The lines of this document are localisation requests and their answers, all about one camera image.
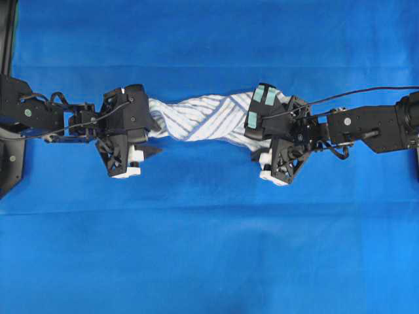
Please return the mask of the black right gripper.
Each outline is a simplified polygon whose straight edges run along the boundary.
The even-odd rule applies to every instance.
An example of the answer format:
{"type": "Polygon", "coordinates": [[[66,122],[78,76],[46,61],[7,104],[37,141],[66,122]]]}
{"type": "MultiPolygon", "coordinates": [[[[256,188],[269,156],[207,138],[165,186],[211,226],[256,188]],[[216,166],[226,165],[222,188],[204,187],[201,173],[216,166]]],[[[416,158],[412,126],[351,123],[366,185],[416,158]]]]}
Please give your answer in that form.
{"type": "Polygon", "coordinates": [[[270,146],[252,155],[252,160],[263,165],[262,177],[277,185],[292,183],[311,152],[323,147],[321,126],[307,102],[293,96],[289,110],[276,116],[288,113],[291,116],[289,131],[265,139],[270,140],[270,146]]]}

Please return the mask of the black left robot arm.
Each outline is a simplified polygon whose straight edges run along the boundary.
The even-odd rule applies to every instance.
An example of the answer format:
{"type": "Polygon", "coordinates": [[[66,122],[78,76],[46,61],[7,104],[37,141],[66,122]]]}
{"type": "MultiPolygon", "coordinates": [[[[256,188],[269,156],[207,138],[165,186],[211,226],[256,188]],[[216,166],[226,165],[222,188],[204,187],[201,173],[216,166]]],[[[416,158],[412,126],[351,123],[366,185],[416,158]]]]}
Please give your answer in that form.
{"type": "Polygon", "coordinates": [[[113,178],[140,175],[140,163],[161,152],[146,146],[149,133],[160,131],[160,126],[140,84],[104,94],[101,109],[96,111],[91,103],[70,104],[61,92],[45,97],[33,92],[27,82],[1,75],[1,118],[23,128],[19,139],[95,141],[107,174],[113,178]]]}

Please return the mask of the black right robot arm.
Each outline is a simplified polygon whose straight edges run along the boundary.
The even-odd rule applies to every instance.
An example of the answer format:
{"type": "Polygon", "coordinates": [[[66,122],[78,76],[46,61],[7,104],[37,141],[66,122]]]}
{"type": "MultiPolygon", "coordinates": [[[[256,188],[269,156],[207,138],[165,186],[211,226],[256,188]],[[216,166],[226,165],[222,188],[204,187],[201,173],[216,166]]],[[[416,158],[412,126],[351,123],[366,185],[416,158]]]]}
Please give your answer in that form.
{"type": "Polygon", "coordinates": [[[244,127],[247,138],[270,141],[268,148],[252,155],[262,165],[262,178],[287,185],[313,152],[329,151],[345,160],[355,141],[377,154],[418,148],[418,93],[394,105],[321,114],[312,114],[308,103],[296,96],[288,100],[253,96],[244,127]]]}

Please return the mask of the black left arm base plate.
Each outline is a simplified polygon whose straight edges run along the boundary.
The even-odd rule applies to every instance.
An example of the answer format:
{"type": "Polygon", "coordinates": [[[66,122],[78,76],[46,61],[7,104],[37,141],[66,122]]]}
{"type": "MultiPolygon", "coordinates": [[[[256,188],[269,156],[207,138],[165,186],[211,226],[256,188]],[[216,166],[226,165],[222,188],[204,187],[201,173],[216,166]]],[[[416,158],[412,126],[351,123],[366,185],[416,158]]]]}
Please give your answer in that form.
{"type": "Polygon", "coordinates": [[[1,198],[22,180],[25,151],[24,141],[1,141],[1,198]]]}

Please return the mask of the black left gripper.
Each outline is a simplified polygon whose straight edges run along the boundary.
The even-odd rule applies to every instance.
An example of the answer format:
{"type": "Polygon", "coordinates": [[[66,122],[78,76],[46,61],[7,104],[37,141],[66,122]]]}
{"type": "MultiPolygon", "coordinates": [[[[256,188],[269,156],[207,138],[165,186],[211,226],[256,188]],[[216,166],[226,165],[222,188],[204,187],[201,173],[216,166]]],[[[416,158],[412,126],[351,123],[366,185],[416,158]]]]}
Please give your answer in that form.
{"type": "MultiPolygon", "coordinates": [[[[105,117],[105,115],[100,115],[101,120],[105,117]]],[[[127,172],[130,144],[131,143],[128,142],[127,135],[107,135],[100,127],[96,148],[105,164],[109,177],[115,177],[127,172]]],[[[162,149],[157,147],[135,145],[135,151],[139,154],[139,160],[144,161],[151,156],[161,153],[162,149]]]]}

